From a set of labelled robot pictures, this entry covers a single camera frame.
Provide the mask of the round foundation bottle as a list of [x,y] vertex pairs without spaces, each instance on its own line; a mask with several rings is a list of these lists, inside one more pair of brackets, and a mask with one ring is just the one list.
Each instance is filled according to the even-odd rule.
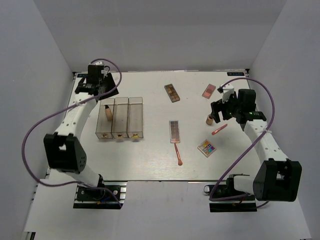
[[211,125],[213,124],[213,122],[214,122],[214,119],[213,119],[212,116],[209,114],[209,115],[207,116],[207,119],[206,119],[205,123],[206,123],[207,125],[211,126]]

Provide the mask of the coral short makeup brush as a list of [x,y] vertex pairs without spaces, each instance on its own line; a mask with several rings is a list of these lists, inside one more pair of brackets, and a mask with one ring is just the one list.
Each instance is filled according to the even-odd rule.
[[219,133],[220,131],[222,131],[223,129],[225,129],[228,126],[228,124],[224,124],[221,127],[217,128],[216,130],[214,130],[211,134],[212,135],[216,135],[217,133]]

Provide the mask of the pink blush palette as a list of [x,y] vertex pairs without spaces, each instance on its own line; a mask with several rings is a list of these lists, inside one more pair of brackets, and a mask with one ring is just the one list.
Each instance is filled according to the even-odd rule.
[[216,86],[214,86],[212,84],[208,84],[208,86],[206,87],[206,89],[202,93],[202,97],[204,97],[206,99],[210,99],[212,94],[214,93],[215,89],[216,89]]

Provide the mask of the beige foundation tube black cap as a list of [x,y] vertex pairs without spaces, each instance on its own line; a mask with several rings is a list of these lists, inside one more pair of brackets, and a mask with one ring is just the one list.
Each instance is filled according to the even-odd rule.
[[111,108],[107,104],[104,106],[104,112],[105,112],[107,120],[109,122],[111,122],[113,120],[113,113],[112,113]]

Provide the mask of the colourful eyeshadow palette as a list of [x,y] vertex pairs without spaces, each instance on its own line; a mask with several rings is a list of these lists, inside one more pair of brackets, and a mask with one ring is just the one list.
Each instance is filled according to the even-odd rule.
[[207,158],[216,151],[216,147],[207,139],[204,140],[197,149]]

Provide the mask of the mauve eyeshadow palette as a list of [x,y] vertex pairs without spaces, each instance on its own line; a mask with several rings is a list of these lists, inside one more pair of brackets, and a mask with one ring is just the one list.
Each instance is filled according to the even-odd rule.
[[170,133],[170,143],[176,144],[181,142],[178,120],[169,121],[169,133]]

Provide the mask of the brown eyeshadow palette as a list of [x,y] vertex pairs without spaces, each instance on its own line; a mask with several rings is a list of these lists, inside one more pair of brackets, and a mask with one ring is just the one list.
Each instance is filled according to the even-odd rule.
[[178,95],[176,89],[174,88],[173,84],[167,84],[164,86],[165,91],[168,94],[169,99],[172,103],[180,101],[180,96]]

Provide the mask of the pink makeup brush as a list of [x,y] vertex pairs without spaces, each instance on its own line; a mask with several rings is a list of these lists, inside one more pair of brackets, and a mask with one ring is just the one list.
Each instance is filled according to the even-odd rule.
[[175,152],[176,152],[176,156],[177,156],[177,164],[179,166],[182,166],[183,162],[182,162],[182,159],[181,159],[181,156],[180,156],[180,153],[179,153],[179,149],[178,149],[178,146],[177,146],[176,143],[174,143],[174,148],[175,148]]

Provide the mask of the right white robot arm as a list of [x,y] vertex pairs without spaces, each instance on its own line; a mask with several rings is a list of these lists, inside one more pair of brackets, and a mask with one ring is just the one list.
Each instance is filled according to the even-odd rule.
[[226,195],[236,200],[240,196],[253,195],[258,201],[293,202],[298,195],[302,166],[292,161],[280,149],[261,111],[256,111],[256,92],[252,89],[233,88],[218,91],[222,98],[211,103],[211,118],[235,118],[243,132],[251,140],[261,166],[256,175],[231,174],[227,178]]

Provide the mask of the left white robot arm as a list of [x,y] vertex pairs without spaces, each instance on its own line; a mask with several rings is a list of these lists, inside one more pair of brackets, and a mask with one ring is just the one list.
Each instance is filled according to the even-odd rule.
[[60,126],[43,139],[48,166],[83,186],[89,186],[88,193],[96,200],[105,196],[106,187],[102,184],[102,176],[87,165],[87,154],[80,137],[97,103],[119,93],[112,74],[106,68],[103,61],[88,65],[87,75],[82,77],[74,91],[72,104],[75,107],[67,110]]

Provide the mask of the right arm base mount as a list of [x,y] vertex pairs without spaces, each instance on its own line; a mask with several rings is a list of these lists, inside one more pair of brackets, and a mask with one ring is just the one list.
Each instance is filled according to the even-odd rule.
[[[243,194],[243,192],[232,192],[227,190],[227,185],[224,183],[217,187],[217,190],[212,195],[212,198],[231,198]],[[255,197],[248,195],[223,201],[209,200],[209,211],[211,213],[249,213],[256,212],[257,205]]]

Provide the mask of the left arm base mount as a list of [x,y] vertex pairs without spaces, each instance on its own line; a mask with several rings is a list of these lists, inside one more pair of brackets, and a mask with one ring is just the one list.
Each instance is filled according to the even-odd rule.
[[74,209],[120,210],[125,202],[127,182],[105,181],[107,190],[93,190],[81,185],[76,188]]

